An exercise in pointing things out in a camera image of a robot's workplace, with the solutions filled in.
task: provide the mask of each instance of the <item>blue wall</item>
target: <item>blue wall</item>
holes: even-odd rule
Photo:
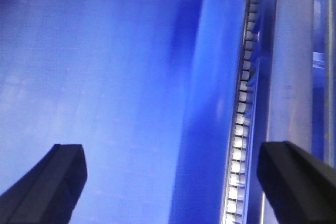
[[[75,223],[167,223],[202,0],[2,0],[0,193],[84,146]]]

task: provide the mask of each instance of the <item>blue surface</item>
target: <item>blue surface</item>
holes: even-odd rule
[[[204,0],[170,223],[219,223],[245,0]]]
[[[240,25],[236,3],[221,1],[221,11],[214,9],[204,17],[202,30],[211,18],[219,20],[228,12],[235,21],[219,23],[221,31],[228,34]],[[1,0],[0,193],[54,143],[82,143],[89,177],[71,224],[167,223],[201,2]],[[207,0],[209,4],[219,0]],[[233,78],[235,69],[226,72],[221,66],[237,49],[233,44],[224,53],[229,37],[221,33],[211,42],[216,49],[209,51],[204,66],[209,48],[204,42],[198,48],[195,69],[203,70],[194,83],[206,74],[204,81],[213,82],[212,90]],[[208,70],[223,74],[220,82],[209,78]],[[231,115],[225,110],[231,105],[225,100],[230,94],[225,86],[212,94],[193,87],[193,95],[201,95],[200,100],[191,100],[197,111],[206,110],[205,103],[211,116],[214,108]],[[222,118],[209,122],[223,123]],[[212,150],[220,136],[216,133]],[[225,152],[220,151],[214,157],[219,156],[222,165]],[[216,169],[220,178],[222,169]],[[220,186],[217,180],[210,195],[220,193]],[[211,203],[218,204],[220,197]],[[210,207],[205,206],[207,216],[213,213]]]

